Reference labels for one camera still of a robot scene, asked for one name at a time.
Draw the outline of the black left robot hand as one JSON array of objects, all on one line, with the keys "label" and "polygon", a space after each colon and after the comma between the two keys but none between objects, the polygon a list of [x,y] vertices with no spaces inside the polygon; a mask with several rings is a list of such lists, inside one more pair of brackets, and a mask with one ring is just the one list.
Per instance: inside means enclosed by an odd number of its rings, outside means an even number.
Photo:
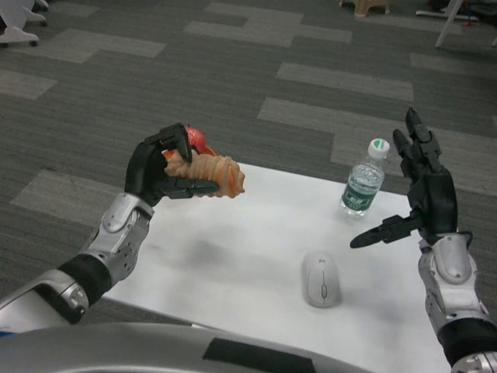
[{"label": "black left robot hand", "polygon": [[165,127],[137,145],[128,162],[124,191],[152,207],[163,197],[187,199],[218,192],[219,186],[213,181],[168,175],[165,171],[168,161],[162,154],[166,150],[176,150],[187,164],[193,162],[188,134],[181,123]]}]

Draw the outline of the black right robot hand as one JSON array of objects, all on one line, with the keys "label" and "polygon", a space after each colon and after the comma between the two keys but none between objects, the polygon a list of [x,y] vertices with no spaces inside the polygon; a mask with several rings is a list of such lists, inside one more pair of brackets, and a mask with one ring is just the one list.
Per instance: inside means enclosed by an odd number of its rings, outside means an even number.
[{"label": "black right robot hand", "polygon": [[401,171],[411,181],[407,198],[411,211],[403,218],[395,215],[357,237],[352,249],[378,242],[398,241],[418,231],[422,238],[453,233],[457,230],[457,196],[453,177],[440,161],[441,149],[436,135],[409,108],[405,115],[408,136],[394,130],[394,145],[401,157]]}]

